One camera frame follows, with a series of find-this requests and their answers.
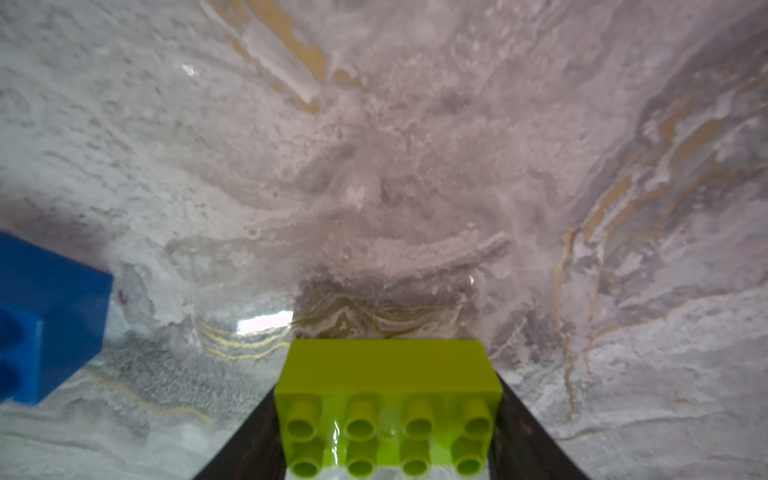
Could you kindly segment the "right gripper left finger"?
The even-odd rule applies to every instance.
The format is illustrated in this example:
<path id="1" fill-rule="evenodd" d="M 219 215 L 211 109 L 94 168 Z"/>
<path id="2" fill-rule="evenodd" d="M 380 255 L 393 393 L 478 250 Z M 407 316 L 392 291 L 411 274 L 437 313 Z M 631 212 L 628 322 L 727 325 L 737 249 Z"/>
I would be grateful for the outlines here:
<path id="1" fill-rule="evenodd" d="M 286 460 L 272 388 L 195 480 L 283 480 Z"/>

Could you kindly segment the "green long lego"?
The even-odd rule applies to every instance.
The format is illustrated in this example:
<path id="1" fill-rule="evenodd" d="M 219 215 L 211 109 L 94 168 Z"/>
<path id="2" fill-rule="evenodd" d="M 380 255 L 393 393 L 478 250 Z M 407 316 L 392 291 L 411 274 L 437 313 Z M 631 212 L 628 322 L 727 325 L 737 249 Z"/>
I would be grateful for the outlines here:
<path id="1" fill-rule="evenodd" d="M 289 471 L 485 467 L 501 382 L 475 340 L 296 340 L 274 390 Z"/>

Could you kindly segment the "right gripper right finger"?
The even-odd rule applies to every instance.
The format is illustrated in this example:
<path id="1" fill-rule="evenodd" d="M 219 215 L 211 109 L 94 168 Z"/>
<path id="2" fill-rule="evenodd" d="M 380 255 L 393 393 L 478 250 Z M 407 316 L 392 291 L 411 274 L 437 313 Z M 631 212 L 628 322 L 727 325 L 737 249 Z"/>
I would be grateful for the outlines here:
<path id="1" fill-rule="evenodd" d="M 498 374 L 502 398 L 488 452 L 493 480 L 588 480 Z"/>

